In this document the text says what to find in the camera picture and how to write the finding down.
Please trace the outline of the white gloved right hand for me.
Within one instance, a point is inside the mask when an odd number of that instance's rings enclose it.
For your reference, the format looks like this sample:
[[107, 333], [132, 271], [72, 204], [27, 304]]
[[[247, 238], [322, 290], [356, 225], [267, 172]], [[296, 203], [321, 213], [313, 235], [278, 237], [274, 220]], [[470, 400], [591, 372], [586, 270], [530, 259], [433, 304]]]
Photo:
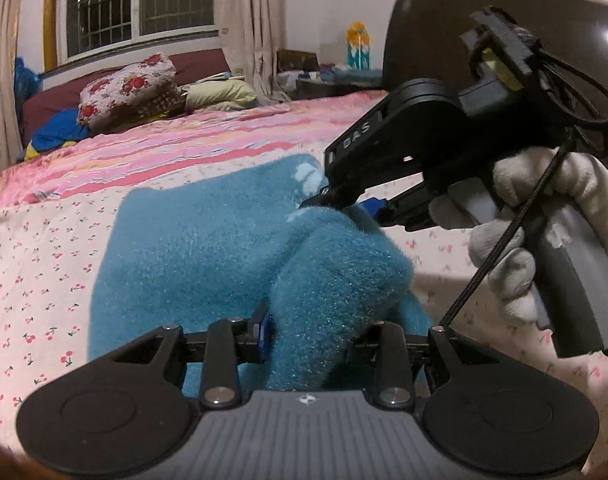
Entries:
[[[550, 148], [529, 148], [496, 162], [494, 189], [502, 202], [510, 207], [523, 205], [555, 154]], [[533, 220], [539, 211], [551, 210], [554, 203], [562, 200], [574, 203], [581, 211], [608, 255], [608, 169], [592, 155], [569, 154], [526, 218]], [[496, 220], [477, 224], [448, 196], [432, 200], [429, 210], [432, 220], [446, 230], [472, 231], [469, 258], [477, 268], [510, 223], [509, 217], [503, 214]], [[536, 262], [532, 252], [524, 247], [524, 241], [525, 230], [518, 229], [496, 266], [487, 274], [487, 283], [502, 303], [505, 316], [515, 323], [533, 324], [537, 321], [533, 296]]]

